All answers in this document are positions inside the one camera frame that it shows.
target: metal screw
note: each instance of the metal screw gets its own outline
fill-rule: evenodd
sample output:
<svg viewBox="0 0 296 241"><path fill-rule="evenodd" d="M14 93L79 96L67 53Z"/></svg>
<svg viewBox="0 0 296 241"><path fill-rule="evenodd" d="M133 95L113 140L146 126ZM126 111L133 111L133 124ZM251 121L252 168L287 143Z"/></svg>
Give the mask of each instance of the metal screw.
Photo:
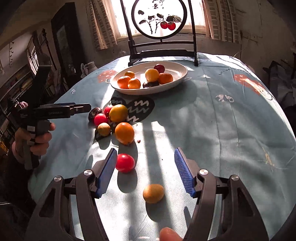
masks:
<svg viewBox="0 0 296 241"><path fill-rule="evenodd" d="M232 179L233 181L237 181L237 180L239 179L239 176L237 176L237 175L232 175L232 176L231 176L231 179Z"/></svg>
<svg viewBox="0 0 296 241"><path fill-rule="evenodd" d="M61 179L62 179L61 176L56 176L56 177L54 177L54 181L55 181L55 182L59 182Z"/></svg>
<svg viewBox="0 0 296 241"><path fill-rule="evenodd" d="M84 175L90 176L92 174L92 170L85 170Z"/></svg>
<svg viewBox="0 0 296 241"><path fill-rule="evenodd" d="M209 172L206 169L200 169L201 175L207 175Z"/></svg>

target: white plate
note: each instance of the white plate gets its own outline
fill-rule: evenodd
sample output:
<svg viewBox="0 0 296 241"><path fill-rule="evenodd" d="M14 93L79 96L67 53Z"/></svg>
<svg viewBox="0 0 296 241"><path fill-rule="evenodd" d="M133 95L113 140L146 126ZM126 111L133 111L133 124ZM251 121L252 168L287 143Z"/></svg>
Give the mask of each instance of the white plate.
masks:
<svg viewBox="0 0 296 241"><path fill-rule="evenodd" d="M169 73L173 76L173 81L164 85L154 86L150 88L143 88L143 83L146 82L145 78L145 71L147 69L153 69L156 64L162 64L165 67L165 73ZM119 77L124 76L125 72L132 71L135 73L135 78L139 79L141 82L141 88L140 89L120 89L117 84L117 79ZM118 92L121 92L123 94L127 95L148 95L148 94L154 94L162 91L166 91L168 89L171 89L178 84L182 82L184 77L187 75L187 68L179 63L176 62L170 62L170 61L153 61L153 62L146 62L142 64L137 64L134 66L131 66L116 75L114 75L111 80L110 84L111 86L116 89Z"/></svg>

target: blue ridged pad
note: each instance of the blue ridged pad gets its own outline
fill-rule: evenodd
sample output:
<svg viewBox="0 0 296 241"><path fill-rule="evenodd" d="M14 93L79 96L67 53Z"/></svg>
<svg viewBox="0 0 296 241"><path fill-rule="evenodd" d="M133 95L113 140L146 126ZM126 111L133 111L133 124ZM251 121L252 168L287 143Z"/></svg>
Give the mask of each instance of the blue ridged pad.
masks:
<svg viewBox="0 0 296 241"><path fill-rule="evenodd" d="M114 149L107 160L104 169L97 180L96 187L98 188L96 191L96 198L102 197L104 193L106 193L110 179L115 169L115 165L117 162L117 151Z"/></svg>
<svg viewBox="0 0 296 241"><path fill-rule="evenodd" d="M175 164L177 166L177 169L179 171L179 175L181 177L181 180L183 182L185 191L190 194L191 197L195 195L195 189L194 189L194 178L191 175L186 162L181 155L179 149L175 150L174 153L175 156Z"/></svg>

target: tablecloth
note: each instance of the tablecloth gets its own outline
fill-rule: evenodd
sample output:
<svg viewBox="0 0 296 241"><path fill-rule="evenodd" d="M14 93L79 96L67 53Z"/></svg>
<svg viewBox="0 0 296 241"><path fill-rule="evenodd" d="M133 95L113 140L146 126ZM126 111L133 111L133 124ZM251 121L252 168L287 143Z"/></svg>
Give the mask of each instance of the tablecloth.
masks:
<svg viewBox="0 0 296 241"><path fill-rule="evenodd" d="M188 159L216 176L239 175L271 238L296 203L295 136L272 94L240 60L199 53L198 67L189 58L142 60L175 61L187 67L188 75L183 83L162 93L123 95L100 78L127 68L128 58L89 74L57 103L90 103L92 108L129 105L136 142L126 147L114 135L95 141L87 113L52 120L57 128L50 147L28 185L33 199L40 198L54 176L76 176L114 147L118 153L132 155L136 167L130 174L115 170L106 194L96 200L109 239L157 240L165 226L184 236L196 200L185 192L174 163L174 150L181 147ZM165 189L164 199L155 205L146 204L142 197L151 183ZM210 237L217 232L220 198ZM71 201L75 233L83 238L75 196Z"/></svg>

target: fruit on plate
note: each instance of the fruit on plate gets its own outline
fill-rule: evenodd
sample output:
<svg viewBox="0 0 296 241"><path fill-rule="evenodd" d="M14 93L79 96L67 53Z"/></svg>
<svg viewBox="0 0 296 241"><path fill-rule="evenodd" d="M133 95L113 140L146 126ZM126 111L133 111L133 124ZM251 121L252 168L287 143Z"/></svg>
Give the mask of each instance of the fruit on plate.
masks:
<svg viewBox="0 0 296 241"><path fill-rule="evenodd" d="M96 117L97 114L103 113L102 109L99 107L93 108L89 112L89 122L94 122L94 118Z"/></svg>
<svg viewBox="0 0 296 241"><path fill-rule="evenodd" d="M131 124L121 122L115 128L115 137L121 144L129 145L135 138L135 132Z"/></svg>
<svg viewBox="0 0 296 241"><path fill-rule="evenodd" d="M115 168L122 172L128 173L135 167L135 160L128 154L118 154Z"/></svg>
<svg viewBox="0 0 296 241"><path fill-rule="evenodd" d="M168 28L168 23L166 21L163 21L160 23L161 28L166 29Z"/></svg>
<svg viewBox="0 0 296 241"><path fill-rule="evenodd" d="M157 64L154 68L157 69L159 73L163 73L165 71L165 67L162 64Z"/></svg>
<svg viewBox="0 0 296 241"><path fill-rule="evenodd" d="M139 89L141 88L141 82L138 79L132 78L128 81L129 89Z"/></svg>
<svg viewBox="0 0 296 241"><path fill-rule="evenodd" d="M103 122L103 123L98 125L97 131L101 136L106 137L106 136L108 136L110 134L111 128L108 125L108 123Z"/></svg>
<svg viewBox="0 0 296 241"><path fill-rule="evenodd" d="M155 82L144 82L143 83L143 88L149 88L149 87L154 87L154 86L159 86L158 81L155 81Z"/></svg>
<svg viewBox="0 0 296 241"><path fill-rule="evenodd" d="M101 123L108 123L108 118L103 113L97 114L94 118L94 124L96 126L98 126Z"/></svg>
<svg viewBox="0 0 296 241"><path fill-rule="evenodd" d="M110 110L112 109L113 105L108 105L105 107L104 109L104 115L109 118L109 113L110 113Z"/></svg>
<svg viewBox="0 0 296 241"><path fill-rule="evenodd" d="M126 121L127 116L128 109L122 104L113 106L109 112L109 119L115 123Z"/></svg>
<svg viewBox="0 0 296 241"><path fill-rule="evenodd" d="M134 78L134 77L135 77L135 73L132 72L132 71L127 71L124 75L125 75L125 76L129 76L129 77L131 77L131 78Z"/></svg>
<svg viewBox="0 0 296 241"><path fill-rule="evenodd" d="M168 29L169 30L174 30L176 28L176 24L175 23L173 23L173 22L169 22L168 23Z"/></svg>
<svg viewBox="0 0 296 241"><path fill-rule="evenodd" d="M173 76L168 73L159 74L158 82L163 85L173 81Z"/></svg>
<svg viewBox="0 0 296 241"><path fill-rule="evenodd" d="M145 187L143 198L147 203L157 203L164 196L164 188L160 184L151 184Z"/></svg>
<svg viewBox="0 0 296 241"><path fill-rule="evenodd" d="M118 78L117 84L120 89L128 89L128 81L131 79L129 76L122 76Z"/></svg>
<svg viewBox="0 0 296 241"><path fill-rule="evenodd" d="M145 77L148 82L155 82L159 77L159 72L157 69L147 69L145 71Z"/></svg>

